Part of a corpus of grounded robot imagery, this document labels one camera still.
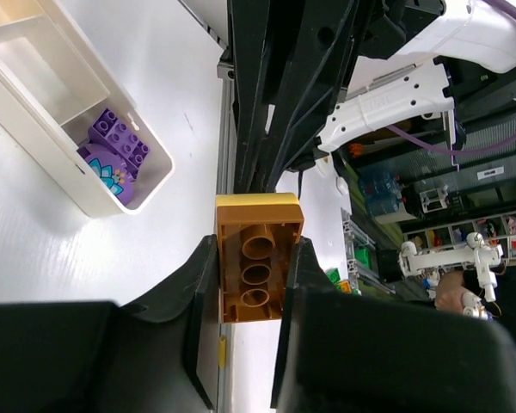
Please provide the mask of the purple lego plate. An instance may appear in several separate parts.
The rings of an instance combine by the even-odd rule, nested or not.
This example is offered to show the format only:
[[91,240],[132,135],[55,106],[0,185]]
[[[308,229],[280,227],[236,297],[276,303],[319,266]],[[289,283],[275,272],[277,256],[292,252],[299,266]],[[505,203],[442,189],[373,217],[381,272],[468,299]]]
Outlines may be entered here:
[[106,108],[88,129],[89,141],[105,146],[125,162],[128,172],[138,178],[151,148],[111,109]]

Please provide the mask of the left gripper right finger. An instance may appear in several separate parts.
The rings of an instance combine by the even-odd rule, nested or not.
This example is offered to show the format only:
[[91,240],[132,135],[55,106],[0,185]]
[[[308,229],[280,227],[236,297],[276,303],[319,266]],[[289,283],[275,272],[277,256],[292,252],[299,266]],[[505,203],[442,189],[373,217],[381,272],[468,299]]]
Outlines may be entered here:
[[516,412],[516,344],[493,321],[343,293],[292,248],[278,412]]

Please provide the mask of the purple flower lego block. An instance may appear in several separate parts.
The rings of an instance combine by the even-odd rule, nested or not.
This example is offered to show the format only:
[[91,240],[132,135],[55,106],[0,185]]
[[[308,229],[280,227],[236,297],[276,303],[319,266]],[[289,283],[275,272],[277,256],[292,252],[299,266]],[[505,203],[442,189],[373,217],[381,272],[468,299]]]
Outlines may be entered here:
[[121,156],[103,145],[92,143],[82,146],[77,153],[123,205],[127,206],[132,201],[135,178]]

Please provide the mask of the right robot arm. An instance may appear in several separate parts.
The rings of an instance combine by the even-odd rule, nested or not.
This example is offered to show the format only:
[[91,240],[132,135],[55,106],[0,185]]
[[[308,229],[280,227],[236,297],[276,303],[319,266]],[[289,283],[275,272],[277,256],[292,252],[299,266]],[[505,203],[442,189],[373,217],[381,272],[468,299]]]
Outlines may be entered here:
[[231,1],[234,190],[456,107],[443,59],[516,68],[516,1]]

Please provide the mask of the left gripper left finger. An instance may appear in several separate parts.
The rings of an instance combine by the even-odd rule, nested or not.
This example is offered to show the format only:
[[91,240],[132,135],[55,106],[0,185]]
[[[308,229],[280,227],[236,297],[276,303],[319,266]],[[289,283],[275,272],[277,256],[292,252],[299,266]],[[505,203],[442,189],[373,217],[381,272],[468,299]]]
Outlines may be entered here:
[[217,239],[209,235],[126,305],[0,304],[0,412],[214,410],[217,296]]

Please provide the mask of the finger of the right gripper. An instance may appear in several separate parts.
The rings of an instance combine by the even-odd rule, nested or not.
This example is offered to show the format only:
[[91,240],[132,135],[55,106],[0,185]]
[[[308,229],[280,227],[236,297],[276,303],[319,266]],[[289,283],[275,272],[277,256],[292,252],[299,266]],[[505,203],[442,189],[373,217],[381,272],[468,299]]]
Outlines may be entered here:
[[257,165],[257,191],[274,191],[286,170],[305,170],[318,133],[350,78],[376,1],[307,1]]
[[229,1],[230,50],[235,71],[236,164],[234,192],[266,193],[267,74],[280,1]]

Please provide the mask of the brown lego brick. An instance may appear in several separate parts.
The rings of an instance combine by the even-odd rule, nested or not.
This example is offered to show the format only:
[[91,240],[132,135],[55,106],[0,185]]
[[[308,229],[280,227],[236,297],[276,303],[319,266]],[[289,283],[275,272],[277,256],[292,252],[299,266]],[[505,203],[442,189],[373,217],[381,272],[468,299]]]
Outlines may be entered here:
[[281,318],[303,227],[300,204],[231,208],[223,242],[226,324]]

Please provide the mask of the pale yellow lego brick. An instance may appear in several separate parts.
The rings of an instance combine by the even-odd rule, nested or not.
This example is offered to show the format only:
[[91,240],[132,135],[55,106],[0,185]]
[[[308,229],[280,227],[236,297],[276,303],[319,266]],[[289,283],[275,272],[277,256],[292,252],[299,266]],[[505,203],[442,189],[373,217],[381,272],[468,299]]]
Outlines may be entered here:
[[216,207],[248,207],[268,205],[299,205],[298,197],[293,193],[265,194],[219,194]]

